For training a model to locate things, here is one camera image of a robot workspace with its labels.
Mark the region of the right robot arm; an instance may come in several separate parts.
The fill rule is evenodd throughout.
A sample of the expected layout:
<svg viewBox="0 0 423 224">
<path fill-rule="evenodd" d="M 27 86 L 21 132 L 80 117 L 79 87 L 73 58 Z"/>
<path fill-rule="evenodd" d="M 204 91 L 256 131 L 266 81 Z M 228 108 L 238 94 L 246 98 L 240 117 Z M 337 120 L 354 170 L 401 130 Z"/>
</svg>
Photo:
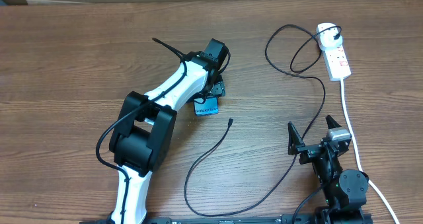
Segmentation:
<svg viewBox="0 0 423 224">
<path fill-rule="evenodd" d="M 331 116 L 326 117 L 328 131 L 320 143 L 306 145 L 292 122 L 288 123 L 288 153 L 299 155 L 299 163 L 311 163 L 320 186 L 309 194 L 290 218 L 292 223 L 372 223 L 362 206 L 367 202 L 369 176 L 359 170 L 344 170 L 339 156 L 349 150 L 352 135 Z M 301 215 L 302 207 L 316 194 L 323 192 L 326 206 Z"/>
</svg>

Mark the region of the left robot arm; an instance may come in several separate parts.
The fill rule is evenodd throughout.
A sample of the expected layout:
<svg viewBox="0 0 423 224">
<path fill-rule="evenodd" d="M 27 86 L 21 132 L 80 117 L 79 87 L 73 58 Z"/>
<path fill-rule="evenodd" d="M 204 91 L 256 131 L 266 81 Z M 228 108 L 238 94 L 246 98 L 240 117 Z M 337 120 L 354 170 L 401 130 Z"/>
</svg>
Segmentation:
<svg viewBox="0 0 423 224">
<path fill-rule="evenodd" d="M 116 206 L 106 223 L 143 223 L 149 183 L 167 156 L 178 111 L 191 102 L 197 116 L 217 114 L 217 100 L 225 95 L 221 74 L 230 53 L 223 42 L 211 39 L 205 50 L 187 54 L 167 49 L 178 56 L 178 69 L 152 91 L 129 93 L 106 131 L 119 173 Z"/>
</svg>

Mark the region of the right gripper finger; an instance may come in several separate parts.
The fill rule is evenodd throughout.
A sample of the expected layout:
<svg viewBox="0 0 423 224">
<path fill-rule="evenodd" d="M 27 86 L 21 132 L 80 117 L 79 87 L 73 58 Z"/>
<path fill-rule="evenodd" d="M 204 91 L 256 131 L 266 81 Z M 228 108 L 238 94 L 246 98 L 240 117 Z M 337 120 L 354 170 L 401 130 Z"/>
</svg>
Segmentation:
<svg viewBox="0 0 423 224">
<path fill-rule="evenodd" d="M 303 150 L 305 144 L 292 122 L 288 123 L 288 135 L 288 154 L 299 154 Z"/>
<path fill-rule="evenodd" d="M 341 127 L 341 125 L 331 115 L 327 115 L 325 119 L 329 130 Z"/>
</svg>

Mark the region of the blue-screen Samsung smartphone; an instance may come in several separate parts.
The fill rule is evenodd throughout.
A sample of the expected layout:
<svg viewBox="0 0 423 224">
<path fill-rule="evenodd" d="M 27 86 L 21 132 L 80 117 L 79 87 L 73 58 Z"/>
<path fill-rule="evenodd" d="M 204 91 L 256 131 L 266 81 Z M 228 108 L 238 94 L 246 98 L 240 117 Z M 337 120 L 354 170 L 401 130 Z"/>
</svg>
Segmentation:
<svg viewBox="0 0 423 224">
<path fill-rule="evenodd" d="M 194 113 L 197 116 L 210 116 L 219 113 L 217 97 L 196 98 L 194 100 Z"/>
</svg>

